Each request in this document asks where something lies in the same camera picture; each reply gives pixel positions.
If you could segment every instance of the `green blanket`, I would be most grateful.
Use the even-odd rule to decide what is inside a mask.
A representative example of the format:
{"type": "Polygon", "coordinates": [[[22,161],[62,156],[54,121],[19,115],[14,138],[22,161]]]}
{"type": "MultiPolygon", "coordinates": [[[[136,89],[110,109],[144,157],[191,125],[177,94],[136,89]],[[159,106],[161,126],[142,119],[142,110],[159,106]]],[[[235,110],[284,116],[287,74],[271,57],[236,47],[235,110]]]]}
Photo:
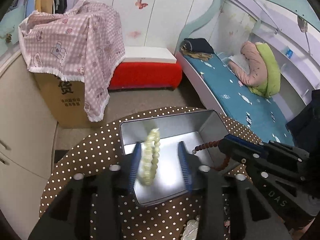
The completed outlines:
{"type": "Polygon", "coordinates": [[[257,44],[256,47],[266,63],[268,78],[260,86],[249,87],[249,89],[258,96],[269,98],[280,91],[280,69],[268,44],[257,44]]]}

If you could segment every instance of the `cardboard box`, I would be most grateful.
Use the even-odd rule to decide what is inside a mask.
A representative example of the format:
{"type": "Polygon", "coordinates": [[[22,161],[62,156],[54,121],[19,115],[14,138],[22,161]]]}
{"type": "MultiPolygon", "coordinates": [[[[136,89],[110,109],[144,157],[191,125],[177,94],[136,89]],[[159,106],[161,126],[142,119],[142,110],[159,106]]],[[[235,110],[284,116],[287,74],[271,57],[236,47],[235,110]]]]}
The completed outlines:
{"type": "Polygon", "coordinates": [[[84,83],[65,82],[47,73],[35,73],[40,93],[52,115],[63,128],[101,127],[103,121],[90,122],[84,111],[84,83]]]}

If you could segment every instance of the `black chinese character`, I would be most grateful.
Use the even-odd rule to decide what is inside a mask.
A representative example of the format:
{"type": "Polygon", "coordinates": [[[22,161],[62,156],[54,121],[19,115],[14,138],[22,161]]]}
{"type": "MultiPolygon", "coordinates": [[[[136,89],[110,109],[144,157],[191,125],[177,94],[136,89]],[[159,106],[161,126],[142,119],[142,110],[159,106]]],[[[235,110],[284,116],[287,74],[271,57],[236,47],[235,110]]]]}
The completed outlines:
{"type": "Polygon", "coordinates": [[[58,87],[61,88],[62,95],[65,95],[66,93],[73,93],[72,91],[72,84],[70,84],[69,81],[60,81],[58,87]]]}

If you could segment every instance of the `polka dot tablecloth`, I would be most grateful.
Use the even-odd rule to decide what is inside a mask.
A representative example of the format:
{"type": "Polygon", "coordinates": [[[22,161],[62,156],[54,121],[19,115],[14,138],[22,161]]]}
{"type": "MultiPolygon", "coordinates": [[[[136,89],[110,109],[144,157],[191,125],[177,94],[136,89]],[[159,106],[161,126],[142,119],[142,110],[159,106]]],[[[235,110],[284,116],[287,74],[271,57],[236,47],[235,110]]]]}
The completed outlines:
{"type": "MultiPolygon", "coordinates": [[[[122,149],[120,144],[119,125],[123,121],[141,119],[147,117],[179,114],[202,109],[193,107],[162,107],[144,112],[132,114],[108,123],[96,133],[84,138],[78,145],[72,148],[53,168],[53,172],[44,189],[40,203],[41,217],[46,208],[59,194],[62,188],[72,179],[76,173],[84,173],[91,176],[107,169],[111,164],[117,164],[122,149]]],[[[220,115],[229,133],[234,134],[247,141],[258,143],[258,138],[246,126],[233,119],[220,115]]],[[[227,176],[237,173],[245,173],[245,166],[239,165],[227,176]]],[[[95,239],[94,200],[92,208],[91,238],[95,239]]],[[[147,208],[137,207],[131,195],[119,196],[118,211],[122,222],[123,238],[130,240],[160,240],[180,239],[186,223],[195,219],[200,214],[202,206],[201,195],[185,194],[173,200],[147,208]]],[[[225,239],[229,238],[228,226],[225,227],[225,239]]]]}

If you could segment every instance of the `pink gingham blanket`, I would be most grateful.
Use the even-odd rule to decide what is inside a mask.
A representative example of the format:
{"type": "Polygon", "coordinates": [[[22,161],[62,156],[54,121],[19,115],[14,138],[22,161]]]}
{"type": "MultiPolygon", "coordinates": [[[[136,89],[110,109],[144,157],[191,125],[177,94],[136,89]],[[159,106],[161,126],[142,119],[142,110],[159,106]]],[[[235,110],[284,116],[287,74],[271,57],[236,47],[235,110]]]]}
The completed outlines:
{"type": "Polygon", "coordinates": [[[29,71],[84,82],[89,120],[103,119],[107,88],[124,58],[120,16],[112,7],[79,0],[65,14],[34,11],[19,25],[19,42],[29,71]]]}

